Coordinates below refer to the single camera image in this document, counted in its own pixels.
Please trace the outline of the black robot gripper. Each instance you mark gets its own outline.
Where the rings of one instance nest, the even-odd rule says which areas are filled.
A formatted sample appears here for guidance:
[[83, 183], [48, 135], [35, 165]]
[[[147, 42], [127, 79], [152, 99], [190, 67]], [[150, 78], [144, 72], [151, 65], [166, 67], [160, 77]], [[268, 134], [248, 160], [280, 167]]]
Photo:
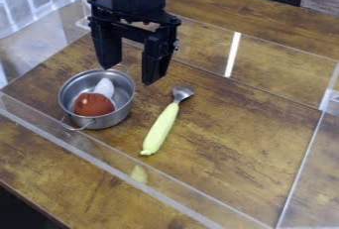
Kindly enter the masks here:
[[166, 12], [166, 0], [87, 0], [98, 62], [110, 69], [122, 62], [122, 39], [144, 43], [142, 82], [151, 85], [167, 73], [176, 49], [180, 19]]

